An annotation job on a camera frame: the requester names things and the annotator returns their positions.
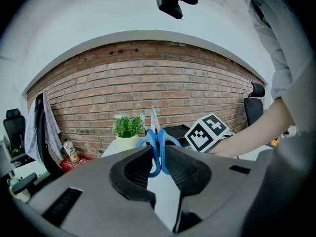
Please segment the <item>bottle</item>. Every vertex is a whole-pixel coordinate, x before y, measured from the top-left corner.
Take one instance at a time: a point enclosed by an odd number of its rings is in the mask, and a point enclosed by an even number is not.
[[[64,140],[64,149],[66,150],[66,153],[69,155],[69,158],[72,163],[76,163],[79,161],[79,157],[76,153],[75,148],[73,147],[73,143],[71,141],[68,141],[68,139]]]

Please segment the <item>white wall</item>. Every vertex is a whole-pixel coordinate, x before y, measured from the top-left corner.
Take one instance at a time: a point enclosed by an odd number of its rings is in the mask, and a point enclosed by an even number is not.
[[[234,3],[244,6],[241,0]],[[23,55],[17,62],[0,63],[0,91],[5,94],[0,117],[9,108],[25,105],[22,95],[55,65],[89,48],[123,40],[170,40],[207,48],[239,62],[270,85],[274,68],[249,18],[213,0],[181,7],[184,17],[175,20],[158,10],[156,0],[76,0],[52,13],[39,30],[30,31],[28,41],[14,35],[17,29],[11,31],[2,39],[6,45],[0,45],[0,54],[10,57],[20,50]]]

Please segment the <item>blue scissors handle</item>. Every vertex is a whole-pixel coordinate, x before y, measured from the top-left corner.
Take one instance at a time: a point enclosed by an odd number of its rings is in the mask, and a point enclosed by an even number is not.
[[[144,143],[149,142],[150,145],[152,145],[152,147],[153,147],[154,161],[155,161],[156,169],[155,169],[155,171],[153,173],[149,174],[149,177],[156,177],[156,176],[159,175],[159,173],[161,171],[161,165],[160,165],[160,161],[159,161],[159,157],[158,157],[156,141],[157,141],[157,135],[151,129],[149,129],[148,132],[147,132],[146,137],[141,139],[136,145],[136,148],[139,148]]]
[[[170,175],[169,171],[165,166],[165,143],[166,141],[171,141],[178,147],[181,147],[181,144],[176,138],[167,134],[163,128],[161,128],[159,131],[158,140],[160,144],[161,169],[163,173],[165,173],[166,175]]]

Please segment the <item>black chair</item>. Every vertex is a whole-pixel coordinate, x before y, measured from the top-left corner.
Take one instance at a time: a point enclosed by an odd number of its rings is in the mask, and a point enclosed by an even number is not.
[[[248,98],[243,100],[245,106],[248,125],[252,125],[263,114],[263,104],[258,98],[252,97],[264,97],[266,91],[264,87],[258,83],[252,82],[253,91],[249,94]]]
[[[34,161],[24,150],[25,119],[20,114],[19,109],[6,111],[3,125],[10,141],[10,145],[7,147],[12,157],[10,162],[16,163],[16,166],[20,167]],[[13,155],[12,151],[14,150],[19,150],[19,152]]]
[[[56,164],[48,152],[48,145],[45,141],[45,112],[43,102],[43,93],[41,93],[36,97],[35,102],[39,156],[41,161],[44,163],[45,168],[50,173],[50,179],[57,179],[62,176],[64,172]]]

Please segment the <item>black and white marker board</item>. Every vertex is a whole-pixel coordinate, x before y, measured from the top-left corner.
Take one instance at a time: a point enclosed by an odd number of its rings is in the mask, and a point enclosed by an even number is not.
[[[199,118],[185,138],[195,151],[205,152],[213,146],[229,128],[215,114],[211,113]]]

